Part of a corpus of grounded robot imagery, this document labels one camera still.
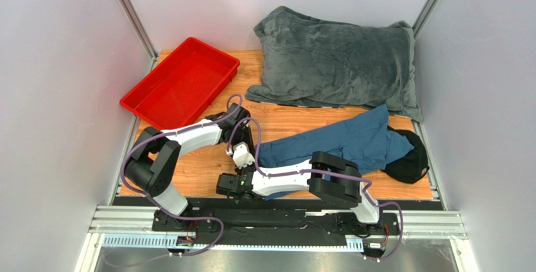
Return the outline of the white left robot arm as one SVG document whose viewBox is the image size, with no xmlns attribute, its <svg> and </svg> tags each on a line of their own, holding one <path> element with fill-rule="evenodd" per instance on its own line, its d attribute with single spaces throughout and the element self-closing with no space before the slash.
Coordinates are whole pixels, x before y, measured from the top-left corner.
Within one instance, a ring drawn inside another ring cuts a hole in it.
<svg viewBox="0 0 536 272">
<path fill-rule="evenodd" d="M 182 128 L 145 128 L 121 165 L 123 184 L 143 194 L 167 216 L 190 221 L 183 214 L 191 204 L 172 183 L 179 158 L 222 143 L 233 147 L 243 142 L 252 147 L 252 134 L 247 126 L 250 116 L 247 109 L 234 103 L 227 111 Z"/>
</svg>

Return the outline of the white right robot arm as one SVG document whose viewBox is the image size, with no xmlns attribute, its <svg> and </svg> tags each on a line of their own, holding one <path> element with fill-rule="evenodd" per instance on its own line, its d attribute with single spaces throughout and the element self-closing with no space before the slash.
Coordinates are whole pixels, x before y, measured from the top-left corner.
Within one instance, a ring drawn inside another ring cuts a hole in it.
<svg viewBox="0 0 536 272">
<path fill-rule="evenodd" d="M 309 191 L 317 198 L 348 208 L 362 224 L 381 221 L 379 203 L 367 190 L 372 182 L 361 176 L 357 164 L 326 152 L 283 167 L 260 167 L 249 155 L 235 173 L 219 175 L 216 193 L 236 201 L 266 198 L 278 193 Z"/>
</svg>

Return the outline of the blue t shirt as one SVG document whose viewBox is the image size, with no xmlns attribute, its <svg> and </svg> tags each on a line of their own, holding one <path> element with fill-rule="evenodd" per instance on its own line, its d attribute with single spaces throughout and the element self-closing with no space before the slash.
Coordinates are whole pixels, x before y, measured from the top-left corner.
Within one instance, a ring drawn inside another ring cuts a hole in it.
<svg viewBox="0 0 536 272">
<path fill-rule="evenodd" d="M 291 166 L 327 152 L 358 165 L 361 174 L 384 169 L 415 149 L 407 137 L 388 129 L 386 105 L 321 128 L 260 145 L 259 165 Z"/>
</svg>

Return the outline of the black baseball cap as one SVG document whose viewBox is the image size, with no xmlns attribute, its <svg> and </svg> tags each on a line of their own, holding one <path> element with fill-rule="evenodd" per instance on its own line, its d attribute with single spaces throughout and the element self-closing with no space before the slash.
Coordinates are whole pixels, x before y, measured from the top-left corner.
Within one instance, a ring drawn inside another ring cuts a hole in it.
<svg viewBox="0 0 536 272">
<path fill-rule="evenodd" d="M 409 130 L 394 129 L 388 126 L 388 130 L 406 137 L 413 146 L 404 157 L 386 165 L 383 172 L 389 177 L 406 184 L 415 184 L 427 175 L 430 169 L 427 150 L 422 139 Z"/>
</svg>

